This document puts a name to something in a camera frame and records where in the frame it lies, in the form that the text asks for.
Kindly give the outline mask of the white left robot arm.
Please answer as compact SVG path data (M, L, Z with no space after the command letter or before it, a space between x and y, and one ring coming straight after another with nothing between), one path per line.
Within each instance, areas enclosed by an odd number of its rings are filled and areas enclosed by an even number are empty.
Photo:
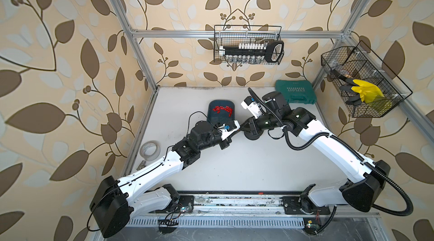
M151 165L125 177L105 178L91 201L90 211L104 238L120 232L131 218L155 210L174 210L179 194L170 184L152 190L159 182L192 165L201 151L220 146L225 149L231 136L240 129L238 121L229 121L215 127L199 121L181 141L171 146L167 153Z

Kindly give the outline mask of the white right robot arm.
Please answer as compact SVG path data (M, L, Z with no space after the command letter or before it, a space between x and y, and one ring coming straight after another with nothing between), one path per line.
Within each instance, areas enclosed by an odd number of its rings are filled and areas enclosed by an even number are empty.
M389 178L390 167L386 162L374 161L356 151L307 109L292 109L281 93L273 91L260 98L252 88L248 92L249 96L241 104L252 114L242 126L247 138L256 140L264 131L281 129L282 138L291 150L314 147L346 175L345 180L328 186L309 185L299 197L298 205L303 212L312 213L314 208L325 206L351 206L360 212L377 209L400 217L413 213L410 197ZM403 198L404 210L391 210L375 203L387 184Z

